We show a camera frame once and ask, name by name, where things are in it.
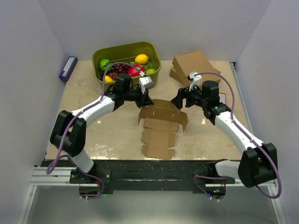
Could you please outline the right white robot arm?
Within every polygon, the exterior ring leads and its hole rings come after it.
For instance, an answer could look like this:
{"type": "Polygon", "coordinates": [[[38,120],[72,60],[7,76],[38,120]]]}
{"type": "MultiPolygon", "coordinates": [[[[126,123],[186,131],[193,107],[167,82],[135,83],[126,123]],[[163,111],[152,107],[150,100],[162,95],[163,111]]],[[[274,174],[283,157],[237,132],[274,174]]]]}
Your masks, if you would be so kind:
{"type": "Polygon", "coordinates": [[[180,88],[171,102],[178,109],[193,105],[201,107],[206,119],[222,130],[242,153],[240,161],[216,162],[208,171],[211,182],[219,183],[229,177],[241,180],[247,188],[271,180],[281,182],[276,147],[256,138],[237,120],[232,109],[220,101],[216,82],[205,81],[201,88],[196,85],[180,88]]]}

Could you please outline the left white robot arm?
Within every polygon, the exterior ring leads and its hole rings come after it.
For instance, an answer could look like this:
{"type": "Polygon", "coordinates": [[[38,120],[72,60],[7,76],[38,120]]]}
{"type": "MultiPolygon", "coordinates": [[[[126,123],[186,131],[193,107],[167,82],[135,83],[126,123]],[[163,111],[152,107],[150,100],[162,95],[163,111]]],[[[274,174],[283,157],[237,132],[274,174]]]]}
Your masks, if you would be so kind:
{"type": "Polygon", "coordinates": [[[138,108],[154,104],[148,89],[106,91],[98,99],[81,109],[72,112],[61,111],[50,137],[50,143],[58,149],[58,153],[55,160],[48,166],[46,174],[52,173],[63,151],[81,170],[81,179],[86,183],[94,182],[97,172],[93,169],[93,160],[85,151],[86,130],[99,118],[117,110],[125,101],[135,102],[138,108]]]}

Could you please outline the brown cardboard box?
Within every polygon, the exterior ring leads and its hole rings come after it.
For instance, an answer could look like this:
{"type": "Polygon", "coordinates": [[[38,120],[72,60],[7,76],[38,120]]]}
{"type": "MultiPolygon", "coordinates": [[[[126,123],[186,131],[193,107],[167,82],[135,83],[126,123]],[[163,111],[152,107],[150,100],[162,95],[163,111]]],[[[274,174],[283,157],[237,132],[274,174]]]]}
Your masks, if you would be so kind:
{"type": "Polygon", "coordinates": [[[138,121],[144,119],[145,128],[142,132],[142,153],[148,158],[169,160],[175,154],[171,147],[176,143],[178,126],[185,130],[188,117],[171,101],[153,99],[153,102],[139,112],[138,121]]]}

